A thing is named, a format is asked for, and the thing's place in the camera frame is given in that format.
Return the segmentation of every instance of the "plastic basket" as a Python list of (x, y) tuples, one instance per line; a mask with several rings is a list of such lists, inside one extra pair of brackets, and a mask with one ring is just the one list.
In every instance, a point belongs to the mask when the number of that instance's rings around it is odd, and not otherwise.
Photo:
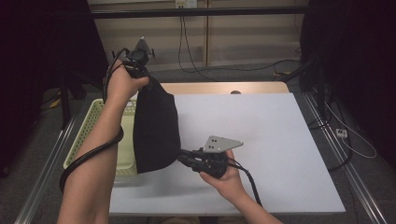
[[(78, 135), (70, 148), (69, 153), (64, 161), (64, 169), (70, 165), (70, 163), (74, 160), (76, 154), (79, 151), (84, 139), (90, 133), (93, 124), (99, 118), (100, 113), (103, 109), (103, 100), (97, 99), (94, 100), (88, 110), (87, 115), (85, 116), (84, 121), (78, 131)], [(127, 176), (127, 175), (136, 175), (136, 165), (134, 160), (134, 142), (133, 142), (133, 134), (134, 134), (134, 109), (136, 107), (136, 100), (131, 100), (130, 103), (125, 107), (125, 110), (122, 115), (121, 126), (124, 130), (124, 137), (119, 142), (119, 151), (117, 157), (117, 170), (116, 176)]]

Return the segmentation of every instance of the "wooden panel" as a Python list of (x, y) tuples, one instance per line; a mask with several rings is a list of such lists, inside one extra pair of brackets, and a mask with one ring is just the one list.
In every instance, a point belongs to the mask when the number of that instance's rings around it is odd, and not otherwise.
[(284, 82), (195, 82), (162, 83), (172, 94), (230, 94), (232, 91), (245, 93), (286, 93)]
[[(306, 0), (212, 0), (211, 7), (304, 6)], [(303, 15), (210, 17), (208, 65), (274, 63), (298, 60)]]

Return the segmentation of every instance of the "white tabletop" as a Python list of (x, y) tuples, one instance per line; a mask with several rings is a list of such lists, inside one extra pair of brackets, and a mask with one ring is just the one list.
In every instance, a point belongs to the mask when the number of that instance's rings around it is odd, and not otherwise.
[[(209, 135), (244, 142), (235, 158), (252, 174), (271, 213), (339, 213), (345, 208), (291, 93), (175, 95), (182, 148)], [(245, 189), (252, 190), (242, 172)], [(116, 183), (110, 214), (141, 216), (238, 214), (191, 168), (176, 161)]]

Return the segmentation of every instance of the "forearm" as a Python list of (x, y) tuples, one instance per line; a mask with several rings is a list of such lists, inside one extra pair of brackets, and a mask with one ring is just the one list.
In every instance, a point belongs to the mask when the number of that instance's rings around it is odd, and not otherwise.
[(251, 199), (247, 194), (240, 197), (238, 200), (231, 202), (245, 217), (247, 223), (258, 224), (258, 223), (281, 223), (265, 209), (259, 206), (253, 199)]
[[(120, 131), (126, 103), (106, 103), (77, 158), (112, 140)], [(117, 166), (117, 146), (106, 149), (81, 164), (68, 178), (59, 222), (100, 223), (107, 221), (111, 189)]]

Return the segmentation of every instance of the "black bag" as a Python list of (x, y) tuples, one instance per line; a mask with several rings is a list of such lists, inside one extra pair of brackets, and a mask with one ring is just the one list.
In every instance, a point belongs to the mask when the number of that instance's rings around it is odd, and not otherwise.
[(175, 98), (150, 77), (137, 95), (134, 114), (134, 156), (139, 174), (172, 164), (180, 152)]

